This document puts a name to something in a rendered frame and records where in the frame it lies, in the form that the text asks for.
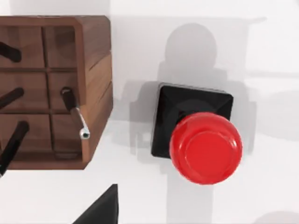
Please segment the brown handled metal tool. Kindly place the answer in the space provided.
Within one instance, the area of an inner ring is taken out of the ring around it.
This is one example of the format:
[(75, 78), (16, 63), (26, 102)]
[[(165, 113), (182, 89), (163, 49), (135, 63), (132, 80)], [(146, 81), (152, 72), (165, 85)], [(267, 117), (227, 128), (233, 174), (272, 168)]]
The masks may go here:
[(76, 130), (80, 136), (80, 139), (87, 140), (90, 138), (90, 131), (88, 128), (88, 125), (79, 109), (79, 106), (77, 104), (77, 100), (75, 97), (75, 94), (70, 87), (63, 87), (60, 91), (60, 95), (62, 97), (62, 100), (64, 102), (64, 105), (67, 109), (67, 111), (70, 113), (71, 118), (74, 122), (74, 125), (76, 127)]

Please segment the wooden compartment box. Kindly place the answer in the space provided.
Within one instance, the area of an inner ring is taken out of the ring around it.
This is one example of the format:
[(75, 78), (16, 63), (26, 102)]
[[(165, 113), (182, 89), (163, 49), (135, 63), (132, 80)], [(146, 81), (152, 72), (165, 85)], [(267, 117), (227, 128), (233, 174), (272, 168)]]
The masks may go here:
[[(24, 95), (0, 110), (0, 155), (19, 121), (24, 137), (9, 169), (84, 169), (113, 108), (110, 21), (105, 16), (0, 16), (0, 42), (21, 51), (0, 55), (0, 97)], [(80, 139), (60, 91), (72, 88), (88, 125)]]

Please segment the black square button base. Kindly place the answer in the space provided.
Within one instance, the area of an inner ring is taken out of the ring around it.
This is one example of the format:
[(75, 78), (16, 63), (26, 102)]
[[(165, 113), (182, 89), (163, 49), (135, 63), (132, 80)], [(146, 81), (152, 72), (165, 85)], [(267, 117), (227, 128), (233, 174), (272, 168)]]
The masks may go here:
[(151, 154), (170, 158), (169, 143), (175, 126), (196, 112), (211, 112), (230, 120), (234, 97), (220, 90), (162, 84), (158, 91)]

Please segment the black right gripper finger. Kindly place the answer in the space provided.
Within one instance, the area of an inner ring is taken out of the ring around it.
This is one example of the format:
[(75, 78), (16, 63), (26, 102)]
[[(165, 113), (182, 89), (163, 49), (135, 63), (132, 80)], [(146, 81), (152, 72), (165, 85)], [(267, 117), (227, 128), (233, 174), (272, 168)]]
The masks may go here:
[(72, 224), (118, 224), (118, 184), (112, 184)]

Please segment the red push button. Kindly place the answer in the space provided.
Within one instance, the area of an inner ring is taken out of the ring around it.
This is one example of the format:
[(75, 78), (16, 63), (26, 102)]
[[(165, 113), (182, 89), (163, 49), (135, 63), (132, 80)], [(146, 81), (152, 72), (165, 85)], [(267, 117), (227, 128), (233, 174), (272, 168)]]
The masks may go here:
[(184, 117), (171, 134), (173, 166), (196, 184), (213, 185), (226, 180), (239, 166), (242, 154), (242, 139), (236, 127), (211, 112)]

